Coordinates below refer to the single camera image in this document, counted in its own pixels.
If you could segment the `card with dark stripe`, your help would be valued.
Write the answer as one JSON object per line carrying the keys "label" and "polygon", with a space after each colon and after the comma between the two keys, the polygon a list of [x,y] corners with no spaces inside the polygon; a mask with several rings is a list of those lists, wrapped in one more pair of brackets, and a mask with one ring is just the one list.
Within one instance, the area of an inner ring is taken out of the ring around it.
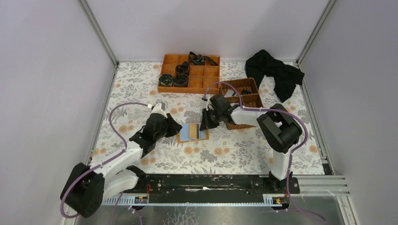
{"label": "card with dark stripe", "polygon": [[194,140],[199,140],[200,134],[201,134],[200,124],[191,123],[189,126],[189,138]]}

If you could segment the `brown wicker basket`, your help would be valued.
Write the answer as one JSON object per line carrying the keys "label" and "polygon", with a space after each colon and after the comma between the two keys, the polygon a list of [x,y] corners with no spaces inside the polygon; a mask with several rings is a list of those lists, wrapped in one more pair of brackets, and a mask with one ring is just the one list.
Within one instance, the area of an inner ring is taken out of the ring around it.
{"label": "brown wicker basket", "polygon": [[[240,96],[242,97],[242,103],[244,106],[255,107],[255,108],[263,107],[263,103],[258,91],[257,84],[253,78],[242,78],[242,79],[230,80],[225,82],[232,85],[239,92]],[[227,92],[227,90],[233,90],[233,89],[230,86],[222,83],[220,85],[220,93],[224,95]],[[252,93],[250,95],[241,95],[242,90],[248,90],[251,91]],[[232,104],[239,105],[240,103],[237,94],[234,97],[226,97],[226,99]]]}

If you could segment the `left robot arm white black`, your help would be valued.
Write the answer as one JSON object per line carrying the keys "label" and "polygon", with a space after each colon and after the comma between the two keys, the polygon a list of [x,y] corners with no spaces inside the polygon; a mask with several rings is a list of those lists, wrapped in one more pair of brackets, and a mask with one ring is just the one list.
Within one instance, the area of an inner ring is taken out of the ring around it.
{"label": "left robot arm white black", "polygon": [[149,154],[158,140],[177,135],[182,129],[172,116],[151,113],[145,125],[125,142],[125,148],[109,155],[95,166],[79,163],[72,172],[61,192],[61,213],[68,205],[77,215],[88,218],[100,207],[103,200],[124,190],[134,188],[138,175],[129,170],[131,163]]}

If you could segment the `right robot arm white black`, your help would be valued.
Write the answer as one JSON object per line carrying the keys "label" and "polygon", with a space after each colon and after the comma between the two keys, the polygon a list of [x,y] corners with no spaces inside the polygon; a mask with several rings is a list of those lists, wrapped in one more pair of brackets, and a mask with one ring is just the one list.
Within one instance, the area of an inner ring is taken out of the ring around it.
{"label": "right robot arm white black", "polygon": [[259,127],[273,149],[274,164],[270,169],[272,176],[284,180],[290,174],[289,161],[291,147],[299,142],[303,134],[298,118],[286,111],[281,104],[271,108],[246,107],[230,103],[223,94],[211,98],[202,97],[206,106],[202,109],[200,131],[213,129],[221,122],[230,125],[249,125]]}

